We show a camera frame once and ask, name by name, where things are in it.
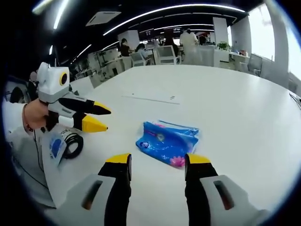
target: green plant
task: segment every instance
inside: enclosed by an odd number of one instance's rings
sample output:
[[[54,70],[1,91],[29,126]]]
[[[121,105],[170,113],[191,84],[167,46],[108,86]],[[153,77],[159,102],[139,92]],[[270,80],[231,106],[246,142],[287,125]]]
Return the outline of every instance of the green plant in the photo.
[[[226,43],[225,41],[221,41],[220,43],[217,44],[217,47],[219,49],[222,50],[228,50],[228,48],[230,47],[228,43]]]

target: white table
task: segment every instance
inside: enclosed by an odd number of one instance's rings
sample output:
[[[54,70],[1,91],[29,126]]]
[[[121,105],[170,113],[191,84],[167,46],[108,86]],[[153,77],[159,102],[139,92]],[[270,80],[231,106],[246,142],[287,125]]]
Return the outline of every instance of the white table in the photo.
[[[123,97],[132,93],[158,99],[171,95],[179,104]],[[56,206],[84,177],[98,173],[107,158],[130,152],[128,225],[188,225],[184,169],[135,146],[143,121],[152,119],[199,127],[202,138],[196,153],[245,189],[257,208],[277,208],[298,175],[301,112],[288,90],[268,80],[205,66],[140,66],[106,81],[87,97],[111,108],[111,115],[96,116],[109,129],[83,134],[83,152],[63,160],[58,169],[49,164],[49,150],[43,146],[46,180]]]

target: led light strip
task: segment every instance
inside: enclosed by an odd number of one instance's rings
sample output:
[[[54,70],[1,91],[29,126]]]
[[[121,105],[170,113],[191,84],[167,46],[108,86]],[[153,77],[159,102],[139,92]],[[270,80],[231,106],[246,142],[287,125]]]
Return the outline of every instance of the led light strip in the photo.
[[[110,46],[112,46],[112,45],[115,45],[115,44],[118,43],[118,42],[119,42],[119,41],[117,41],[117,42],[115,42],[115,43],[112,43],[111,45],[108,45],[108,46],[104,47],[101,51],[105,50],[106,48],[108,48],[108,47],[110,47]]]
[[[153,29],[153,28],[151,28],[151,29],[148,29],[148,30],[145,30],[145,31],[139,32],[139,34],[140,34],[140,33],[143,33],[143,32],[150,31],[150,30],[154,30],[154,29]]]
[[[39,15],[41,14],[46,7],[51,3],[53,0],[41,0],[33,9],[32,13]]]
[[[56,16],[56,19],[55,19],[55,25],[53,26],[53,29],[56,29],[58,27],[58,23],[60,22],[60,19],[63,15],[63,12],[67,6],[67,3],[68,3],[69,0],[63,0],[62,4],[61,4],[61,7],[59,8],[58,10],[58,13],[57,13],[57,16]]]
[[[167,26],[167,27],[160,27],[160,28],[156,28],[154,30],[166,29],[166,28],[171,28],[171,27],[182,27],[182,26],[213,26],[213,24],[180,24],[180,25],[173,25],[173,26]]]
[[[191,31],[204,31],[204,32],[214,32],[214,30],[207,30],[207,29],[190,29]]]
[[[105,32],[103,34],[103,36],[105,36],[108,33],[114,31],[116,28],[119,28],[120,26],[122,26],[124,24],[127,24],[128,22],[131,22],[131,21],[133,21],[135,19],[138,19],[138,18],[140,18],[142,16],[146,16],[148,14],[152,14],[152,13],[156,13],[156,12],[160,12],[160,11],[168,10],[168,9],[172,9],[172,8],[183,8],[183,7],[214,7],[214,8],[223,8],[223,9],[229,9],[229,10],[234,10],[234,11],[238,11],[238,12],[241,12],[241,13],[245,13],[244,10],[241,10],[241,9],[238,9],[238,8],[235,8],[235,7],[223,6],[223,5],[215,5],[215,4],[185,4],[185,5],[169,6],[169,7],[165,7],[165,8],[159,8],[159,9],[147,12],[147,13],[143,13],[143,14],[135,16],[135,17],[133,17],[133,18],[131,18],[129,20],[126,20],[125,22],[122,22],[119,25],[117,25],[117,26],[113,27],[112,29],[108,30],[107,32]]]
[[[50,49],[49,49],[49,55],[52,54],[52,48],[53,48],[53,46],[50,46]]]
[[[81,51],[81,53],[78,54],[78,56],[76,58],[78,58],[80,55],[82,55],[82,53],[85,52],[90,46],[92,46],[92,44],[88,45],[83,51]]]
[[[140,24],[143,24],[143,23],[146,23],[146,22],[149,22],[149,21],[152,21],[152,20],[157,20],[157,19],[165,18],[165,17],[181,16],[181,15],[193,15],[193,14],[205,14],[205,15],[217,15],[217,16],[231,17],[231,18],[234,18],[234,20],[232,21],[232,24],[234,24],[235,21],[237,21],[237,17],[235,17],[235,16],[222,15],[222,14],[218,14],[218,13],[179,13],[179,14],[172,14],[172,15],[167,15],[167,16],[160,16],[160,17],[156,17],[156,18],[153,18],[153,19],[150,19],[150,20],[145,20],[145,21],[143,21],[141,23],[138,23],[138,24],[135,24],[133,26],[130,26],[129,28],[138,26]]]

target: person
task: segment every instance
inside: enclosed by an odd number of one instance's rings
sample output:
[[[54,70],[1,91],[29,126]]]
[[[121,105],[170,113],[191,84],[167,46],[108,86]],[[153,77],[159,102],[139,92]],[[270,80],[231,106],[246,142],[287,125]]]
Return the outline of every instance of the person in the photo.
[[[48,107],[39,99],[31,101],[29,104],[3,101],[2,109],[4,134],[7,140],[17,129],[21,129],[26,134],[33,129],[46,126],[45,116],[48,115]]]
[[[198,39],[190,29],[184,30],[180,35],[180,44],[183,46],[185,53],[184,64],[186,65],[200,65],[202,56],[198,51]]]
[[[178,56],[178,53],[179,53],[179,48],[178,48],[178,46],[174,43],[174,40],[173,40],[172,35],[171,35],[171,32],[165,31],[164,35],[165,35],[165,43],[164,43],[164,45],[165,45],[165,46],[173,46],[174,54],[175,54],[175,56],[177,57],[177,56]]]
[[[180,44],[184,46],[195,46],[198,44],[198,39],[195,33],[191,32],[190,29],[184,30],[180,35]]]
[[[133,50],[129,47],[127,40],[125,38],[121,40],[120,52],[123,57],[129,57],[130,53],[133,52]]]
[[[204,35],[201,35],[199,38],[200,45],[204,45],[206,43],[206,37]]]
[[[143,56],[143,58],[144,58],[145,60],[149,58],[147,52],[145,51],[145,45],[144,45],[143,43],[140,43],[140,44],[137,46],[135,52],[141,53],[141,55]]]
[[[158,39],[155,39],[154,41],[155,47],[159,47],[160,46],[160,42]]]

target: office chair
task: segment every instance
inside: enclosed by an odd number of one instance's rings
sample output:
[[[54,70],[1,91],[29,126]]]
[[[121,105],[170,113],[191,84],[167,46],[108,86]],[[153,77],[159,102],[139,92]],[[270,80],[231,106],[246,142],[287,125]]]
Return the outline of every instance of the office chair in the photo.
[[[160,65],[179,65],[181,57],[175,56],[173,46],[156,47]]]
[[[262,57],[251,54],[249,62],[239,62],[240,63],[240,71],[248,74],[253,74],[260,77],[261,67],[262,67]]]
[[[146,66],[146,64],[149,62],[149,59],[145,60],[142,54],[139,52],[130,54],[130,57],[132,58],[134,67]]]

